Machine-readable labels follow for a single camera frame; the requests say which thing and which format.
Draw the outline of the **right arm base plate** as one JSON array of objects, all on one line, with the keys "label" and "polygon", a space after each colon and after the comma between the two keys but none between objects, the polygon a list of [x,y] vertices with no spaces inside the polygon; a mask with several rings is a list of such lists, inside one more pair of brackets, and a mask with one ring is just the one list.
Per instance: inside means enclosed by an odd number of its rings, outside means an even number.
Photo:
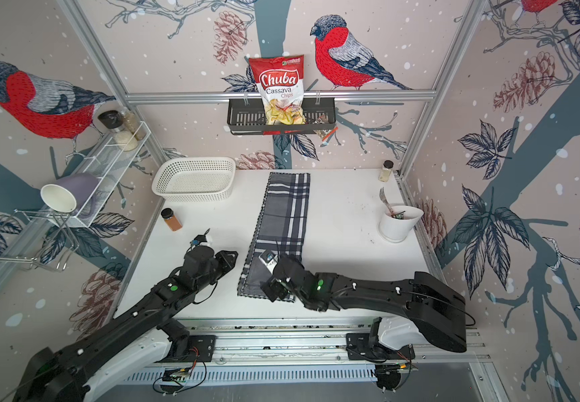
[{"label": "right arm base plate", "polygon": [[394,350],[377,340],[371,340],[369,333],[347,333],[344,350],[350,361],[385,363],[390,360],[411,361],[415,358],[415,351],[411,345]]}]

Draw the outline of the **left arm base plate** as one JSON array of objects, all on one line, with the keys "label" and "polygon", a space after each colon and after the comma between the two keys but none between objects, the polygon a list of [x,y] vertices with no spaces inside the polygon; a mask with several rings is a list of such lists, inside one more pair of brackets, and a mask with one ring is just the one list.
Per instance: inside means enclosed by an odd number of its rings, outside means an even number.
[{"label": "left arm base plate", "polygon": [[192,335],[172,343],[166,358],[174,363],[209,363],[214,356],[217,337],[214,335]]}]

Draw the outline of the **grey plaid pillowcase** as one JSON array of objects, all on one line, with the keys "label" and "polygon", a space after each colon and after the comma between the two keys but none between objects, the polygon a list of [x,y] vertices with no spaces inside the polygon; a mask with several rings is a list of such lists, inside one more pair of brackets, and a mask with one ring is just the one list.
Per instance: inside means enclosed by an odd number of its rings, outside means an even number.
[{"label": "grey plaid pillowcase", "polygon": [[308,221],[311,175],[272,172],[269,175],[256,229],[237,286],[237,295],[263,299],[261,284],[271,273],[260,256],[303,257]]}]

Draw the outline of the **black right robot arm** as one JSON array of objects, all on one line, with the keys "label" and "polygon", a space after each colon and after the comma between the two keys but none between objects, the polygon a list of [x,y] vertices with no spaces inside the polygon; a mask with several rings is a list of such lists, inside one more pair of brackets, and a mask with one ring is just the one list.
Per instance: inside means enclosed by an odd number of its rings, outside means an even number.
[{"label": "black right robot arm", "polygon": [[271,273],[261,284],[275,302],[296,297],[308,310],[362,309],[406,318],[431,345],[454,353],[467,351],[466,300],[431,274],[411,279],[366,281],[336,273],[311,273],[295,257],[264,251],[259,262]]}]

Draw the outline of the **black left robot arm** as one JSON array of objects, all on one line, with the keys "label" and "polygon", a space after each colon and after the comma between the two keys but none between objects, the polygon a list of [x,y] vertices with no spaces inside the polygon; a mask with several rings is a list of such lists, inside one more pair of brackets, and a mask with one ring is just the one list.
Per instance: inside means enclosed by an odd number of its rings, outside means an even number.
[{"label": "black left robot arm", "polygon": [[95,401],[130,375],[166,358],[209,362],[215,338],[191,335],[176,315],[193,305],[204,288],[230,273],[237,257],[235,251],[196,246],[182,266],[125,313],[57,352],[44,348],[36,353],[13,400]]}]

